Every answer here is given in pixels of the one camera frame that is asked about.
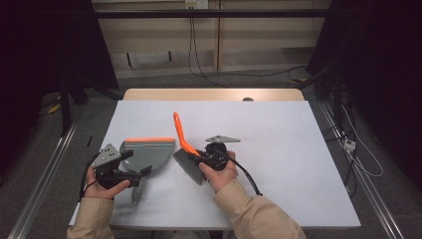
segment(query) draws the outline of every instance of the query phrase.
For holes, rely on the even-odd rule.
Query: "beige sleeve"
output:
[[[68,229],[68,239],[114,238],[109,228],[114,201],[82,198],[75,225]]]
[[[249,197],[235,179],[224,186],[214,201],[227,214],[238,239],[305,239],[299,224],[263,196]]]

